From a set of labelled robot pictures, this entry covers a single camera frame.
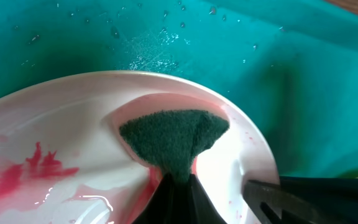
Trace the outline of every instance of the red liquid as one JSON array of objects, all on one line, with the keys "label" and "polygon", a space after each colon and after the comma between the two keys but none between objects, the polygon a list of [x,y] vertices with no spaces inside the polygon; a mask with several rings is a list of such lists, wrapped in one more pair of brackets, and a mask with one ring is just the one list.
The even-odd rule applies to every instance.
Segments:
[{"label": "red liquid", "polygon": [[34,155],[22,164],[0,157],[0,213],[38,208],[57,182],[78,172],[77,167],[64,169],[62,162],[55,159],[56,152],[48,152],[42,158],[40,143],[35,146]]}]

